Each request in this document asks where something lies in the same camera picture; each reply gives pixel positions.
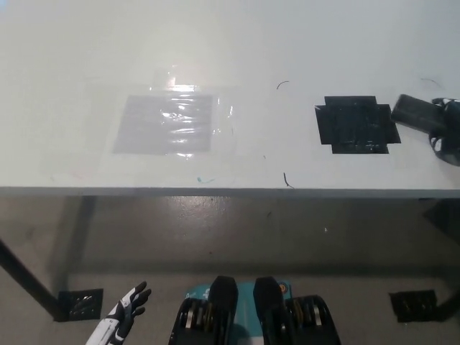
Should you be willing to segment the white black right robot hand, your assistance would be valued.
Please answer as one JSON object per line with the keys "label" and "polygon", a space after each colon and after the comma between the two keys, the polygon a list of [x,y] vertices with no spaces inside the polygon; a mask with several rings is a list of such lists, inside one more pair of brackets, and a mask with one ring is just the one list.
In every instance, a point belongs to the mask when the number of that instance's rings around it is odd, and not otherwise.
{"label": "white black right robot hand", "polygon": [[459,166],[459,99],[434,98],[444,122],[442,130],[431,132],[430,145],[435,156],[444,162]]}

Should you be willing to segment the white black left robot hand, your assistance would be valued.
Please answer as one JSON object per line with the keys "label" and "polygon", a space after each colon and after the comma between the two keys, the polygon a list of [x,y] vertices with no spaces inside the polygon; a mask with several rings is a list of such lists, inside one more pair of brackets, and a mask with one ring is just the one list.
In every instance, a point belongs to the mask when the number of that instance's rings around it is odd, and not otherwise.
{"label": "white black left robot hand", "polygon": [[134,324],[134,319],[145,312],[151,290],[141,282],[132,288],[103,318],[88,338],[86,345],[122,345]]}

